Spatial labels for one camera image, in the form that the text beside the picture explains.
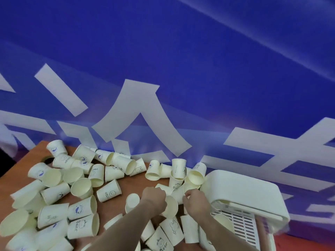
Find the brown wooden table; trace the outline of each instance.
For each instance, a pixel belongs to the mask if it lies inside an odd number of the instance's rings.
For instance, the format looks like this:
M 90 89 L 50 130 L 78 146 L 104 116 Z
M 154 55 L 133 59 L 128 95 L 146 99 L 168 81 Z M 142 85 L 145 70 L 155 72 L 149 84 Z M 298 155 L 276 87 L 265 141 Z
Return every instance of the brown wooden table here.
M 42 141 L 35 148 L 33 148 L 27 155 L 25 155 L 18 163 L 16 163 L 4 176 L 0 178 L 0 221 L 2 221 L 8 214 L 14 211 L 12 208 L 13 199 L 10 197 L 10 194 L 16 192 L 21 189 L 25 185 L 34 181 L 32 178 L 28 178 L 27 174 L 29 169 L 39 163 L 44 162 L 44 160 L 51 155 L 51 153 L 46 149 L 48 142 Z M 72 155 L 76 148 L 74 147 L 66 147 L 69 155 Z M 142 196 L 142 191 L 145 187 L 154 187 L 158 183 L 163 185 L 169 185 L 169 179 L 160 179 L 158 181 L 149 181 L 145 178 L 145 173 L 140 173 L 135 176 L 129 177 L 126 176 L 122 179 L 118 179 L 118 183 L 120 185 L 122 195 L 119 195 L 115 198 L 112 198 L 106 202 L 98 202 L 98 214 L 100 217 L 100 228 L 98 232 L 98 236 L 104 233 L 104 224 L 107 223 L 110 219 L 115 217 L 116 215 L 123 213 L 125 215 L 125 204 L 126 198 L 131 193 L 137 193 L 140 197 Z M 79 198 L 71 195 L 71 193 L 64 196 L 57 203 L 67 203 L 70 205 L 80 201 Z M 183 205 L 179 206 L 178 210 L 178 221 L 180 222 L 180 217 L 183 215 L 184 208 Z M 152 223 L 156 228 L 160 222 L 162 222 L 165 218 L 162 216 L 157 216 L 152 219 Z M 13 236 L 1 237 L 0 238 L 0 250 L 4 250 L 7 242 Z M 74 250 L 80 251 L 85 245 L 92 242 L 95 237 L 86 237 L 80 238 L 74 241 Z M 141 242 L 141 248 L 145 248 L 146 246 Z M 199 244 L 186 244 L 184 240 L 174 247 L 175 251 L 197 251 L 203 250 Z

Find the person's right arm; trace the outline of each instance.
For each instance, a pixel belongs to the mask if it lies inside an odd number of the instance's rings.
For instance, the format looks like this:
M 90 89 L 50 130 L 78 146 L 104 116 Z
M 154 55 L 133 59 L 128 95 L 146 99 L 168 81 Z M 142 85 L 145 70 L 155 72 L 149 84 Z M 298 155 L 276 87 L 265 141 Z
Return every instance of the person's right arm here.
M 202 191 L 188 190 L 183 197 L 183 203 L 188 214 L 204 230 L 216 251 L 257 251 L 210 215 L 210 204 Z

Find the table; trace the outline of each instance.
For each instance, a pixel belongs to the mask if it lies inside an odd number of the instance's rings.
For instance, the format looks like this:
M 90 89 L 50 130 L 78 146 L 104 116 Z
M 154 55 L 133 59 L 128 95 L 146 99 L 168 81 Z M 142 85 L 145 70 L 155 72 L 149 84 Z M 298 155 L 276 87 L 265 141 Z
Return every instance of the table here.
M 0 220 L 2 221 L 8 214 L 14 211 L 12 208 L 12 203 L 14 202 L 13 199 L 10 197 L 10 194 L 16 192 L 17 190 L 21 189 L 25 185 L 34 181 L 32 178 L 28 178 L 27 174 L 29 169 L 39 163 L 44 162 L 45 159 L 50 158 L 52 155 L 46 149 L 48 142 L 42 141 L 40 142 L 35 148 L 33 148 L 29 153 L 27 153 L 19 162 L 17 162 L 5 175 L 0 178 Z M 76 148 L 74 147 L 66 147 L 68 154 L 72 155 Z M 100 217 L 100 227 L 98 236 L 104 233 L 104 224 L 107 223 L 110 219 L 115 217 L 116 215 L 123 213 L 125 215 L 125 204 L 126 198 L 131 193 L 137 193 L 140 197 L 142 196 L 142 191 L 145 187 L 154 187 L 158 183 L 168 186 L 169 179 L 160 179 L 158 181 L 149 181 L 145 178 L 145 173 L 140 173 L 135 176 L 129 177 L 125 176 L 122 179 L 118 179 L 118 183 L 120 185 L 122 195 L 119 195 L 115 198 L 112 198 L 106 202 L 98 202 L 98 214 Z M 80 199 L 73 196 L 71 193 L 64 196 L 56 203 L 67 203 L 69 202 L 70 205 L 76 202 L 79 202 Z M 181 225 L 180 218 L 184 214 L 183 205 L 179 206 L 178 210 L 178 221 Z M 156 228 L 160 222 L 162 222 L 165 218 L 162 216 L 156 216 L 152 219 L 152 223 Z M 75 251 L 80 251 L 85 245 L 92 242 L 98 236 L 95 237 L 86 237 L 74 240 L 73 246 L 75 247 Z M 0 238 L 0 250 L 4 250 L 6 244 L 13 236 L 2 237 Z M 141 242 L 141 248 L 143 249 L 145 245 Z M 186 244 L 184 240 L 180 242 L 178 245 L 174 247 L 175 251 L 200 251 L 203 250 L 199 244 Z

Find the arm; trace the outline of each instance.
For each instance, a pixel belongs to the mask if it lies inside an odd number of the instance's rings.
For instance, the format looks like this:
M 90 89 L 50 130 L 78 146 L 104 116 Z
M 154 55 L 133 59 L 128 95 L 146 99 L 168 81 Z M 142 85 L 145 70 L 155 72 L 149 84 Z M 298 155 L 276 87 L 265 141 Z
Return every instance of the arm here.
M 140 203 L 108 228 L 87 251 L 134 251 L 149 220 L 164 212 L 165 197 L 160 188 L 145 188 Z
M 204 230 L 216 251 L 257 251 L 210 215 L 210 204 L 203 192 L 197 189 L 188 190 L 183 197 L 183 203 L 188 214 Z

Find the hand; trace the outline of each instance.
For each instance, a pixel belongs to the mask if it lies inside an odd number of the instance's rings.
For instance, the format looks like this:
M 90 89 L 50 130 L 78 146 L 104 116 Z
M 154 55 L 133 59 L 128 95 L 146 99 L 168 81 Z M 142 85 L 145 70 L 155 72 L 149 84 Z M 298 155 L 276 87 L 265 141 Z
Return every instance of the hand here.
M 151 217 L 157 216 L 165 211 L 167 203 L 166 193 L 160 188 L 146 187 L 143 190 L 141 202 L 147 202 L 151 209 Z
M 210 204 L 205 194 L 198 189 L 191 189 L 183 197 L 187 213 L 198 223 L 210 216 Z

